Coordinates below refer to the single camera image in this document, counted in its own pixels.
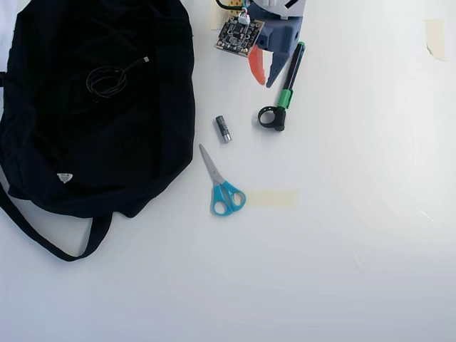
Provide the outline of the blue-grey gripper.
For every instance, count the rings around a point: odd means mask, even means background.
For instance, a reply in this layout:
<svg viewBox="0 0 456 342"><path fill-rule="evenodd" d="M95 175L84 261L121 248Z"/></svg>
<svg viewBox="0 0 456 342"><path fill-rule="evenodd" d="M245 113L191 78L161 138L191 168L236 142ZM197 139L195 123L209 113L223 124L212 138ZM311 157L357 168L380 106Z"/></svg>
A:
<svg viewBox="0 0 456 342"><path fill-rule="evenodd" d="M260 85L266 84L266 87L270 88L296 48L303 17L291 16L288 19L282 19L279 15L263 9L248 9L248 13L251 19L264 23L256 40L257 46L252 48L248 57L250 70ZM273 53L267 81L262 50Z"/></svg>

